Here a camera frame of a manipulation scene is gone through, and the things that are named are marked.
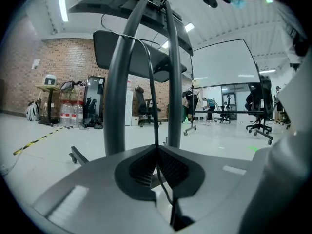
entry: person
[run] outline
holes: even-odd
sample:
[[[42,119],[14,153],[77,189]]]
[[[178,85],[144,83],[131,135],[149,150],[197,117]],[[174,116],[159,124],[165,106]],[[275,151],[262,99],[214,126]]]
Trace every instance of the person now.
[[[207,99],[203,97],[203,101],[207,102],[207,106],[204,107],[204,110],[208,108],[208,111],[215,110],[215,102],[214,99]],[[207,120],[213,120],[213,113],[207,113]]]
[[[282,111],[283,106],[282,103],[278,99],[278,93],[280,92],[281,88],[279,86],[276,86],[276,95],[275,95],[275,101],[276,101],[276,111],[275,111],[275,123],[279,123],[282,120]]]
[[[188,121],[190,122],[192,119],[192,115],[194,114],[194,111],[196,110],[197,104],[198,104],[198,94],[199,91],[194,90],[194,100],[192,99],[192,87],[190,87],[190,89],[188,89],[187,91],[182,93],[182,97],[186,98],[187,102],[188,102]]]

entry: yellow and black tape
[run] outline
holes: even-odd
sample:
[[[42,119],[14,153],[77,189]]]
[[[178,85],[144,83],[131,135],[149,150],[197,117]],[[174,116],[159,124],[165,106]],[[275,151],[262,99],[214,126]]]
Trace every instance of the yellow and black tape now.
[[[70,128],[72,128],[72,126],[71,126],[71,127],[66,127],[66,126],[65,126],[65,127],[58,128],[58,129],[56,129],[55,131],[53,131],[53,132],[51,132],[51,133],[49,133],[49,134],[47,134],[47,135],[45,135],[45,136],[43,136],[43,137],[41,137],[41,138],[39,138],[39,139],[36,139],[36,140],[34,140],[34,141],[28,143],[28,144],[25,145],[24,147],[19,148],[18,150],[16,150],[15,152],[13,152],[13,155],[20,154],[22,150],[25,150],[26,148],[32,146],[33,144],[37,143],[39,140],[41,140],[41,139],[43,139],[43,138],[46,138],[46,137],[48,137],[49,135],[51,135],[51,134],[53,134],[53,133],[55,133],[55,132],[57,132],[57,131],[59,131],[59,130],[65,129],[65,128],[70,129]]]

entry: white floor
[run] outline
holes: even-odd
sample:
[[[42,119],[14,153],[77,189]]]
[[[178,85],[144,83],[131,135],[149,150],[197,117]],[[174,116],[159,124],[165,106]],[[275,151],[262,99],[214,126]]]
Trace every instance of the white floor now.
[[[188,136],[183,132],[189,125],[182,125],[181,149],[219,157],[251,160],[256,149],[267,147],[268,139],[245,131],[246,122],[208,123],[201,121],[196,131]],[[273,144],[287,133],[282,125],[273,126]],[[13,152],[57,128],[39,125],[25,118],[0,114],[0,166],[14,168],[4,178],[17,198],[32,204],[51,185],[80,167],[69,157],[71,146],[76,146],[88,160],[105,156],[103,130],[62,129],[23,150],[20,155]],[[129,126],[126,131],[126,149],[152,144],[154,128]],[[165,141],[168,123],[159,128],[160,143]]]

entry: brick wall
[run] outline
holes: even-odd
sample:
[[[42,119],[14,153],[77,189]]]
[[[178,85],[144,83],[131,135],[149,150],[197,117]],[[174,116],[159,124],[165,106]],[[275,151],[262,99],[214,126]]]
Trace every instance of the brick wall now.
[[[32,70],[34,59],[40,59],[37,69]],[[96,65],[93,41],[88,39],[52,39],[41,41],[28,17],[22,18],[8,37],[3,41],[0,51],[0,79],[4,80],[2,110],[24,113],[27,104],[36,100],[46,74],[57,77],[58,84],[65,81],[86,80],[88,76],[107,77],[108,70]],[[149,80],[129,75],[132,90],[137,86],[144,89],[144,97],[150,98]],[[159,118],[167,118],[169,102],[169,82],[155,82],[157,106],[162,111]],[[41,112],[48,93],[41,93]],[[54,94],[52,115],[59,115],[59,95]],[[138,103],[134,93],[133,115],[138,115]]]
[[[192,80],[182,75],[182,92],[189,90],[191,86],[192,86]]]

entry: white backpack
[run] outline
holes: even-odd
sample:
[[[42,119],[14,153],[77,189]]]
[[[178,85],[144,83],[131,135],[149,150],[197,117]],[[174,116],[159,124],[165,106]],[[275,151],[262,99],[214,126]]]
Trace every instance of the white backpack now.
[[[27,120],[38,121],[40,120],[40,107],[37,103],[32,102],[26,111]]]

